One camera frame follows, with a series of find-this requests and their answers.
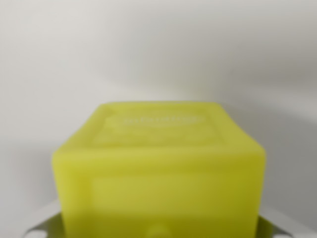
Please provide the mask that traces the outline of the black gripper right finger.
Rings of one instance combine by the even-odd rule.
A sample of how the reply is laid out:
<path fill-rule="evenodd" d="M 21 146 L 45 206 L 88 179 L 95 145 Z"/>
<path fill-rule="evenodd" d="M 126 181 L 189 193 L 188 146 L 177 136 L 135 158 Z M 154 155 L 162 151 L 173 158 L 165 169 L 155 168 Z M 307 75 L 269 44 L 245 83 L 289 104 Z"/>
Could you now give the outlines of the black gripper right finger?
<path fill-rule="evenodd" d="M 296 238 L 296 235 L 287 229 L 294 222 L 287 216 L 276 216 L 266 218 L 259 215 L 257 226 L 258 238 Z"/>

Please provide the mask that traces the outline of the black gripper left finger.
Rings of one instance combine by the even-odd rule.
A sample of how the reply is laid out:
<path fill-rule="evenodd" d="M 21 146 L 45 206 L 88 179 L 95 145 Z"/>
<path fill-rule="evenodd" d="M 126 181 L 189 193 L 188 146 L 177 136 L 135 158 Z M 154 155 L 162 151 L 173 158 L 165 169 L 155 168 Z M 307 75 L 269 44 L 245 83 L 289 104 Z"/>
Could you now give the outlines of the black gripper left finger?
<path fill-rule="evenodd" d="M 30 228 L 23 238 L 65 238 L 61 214 L 56 214 Z"/>

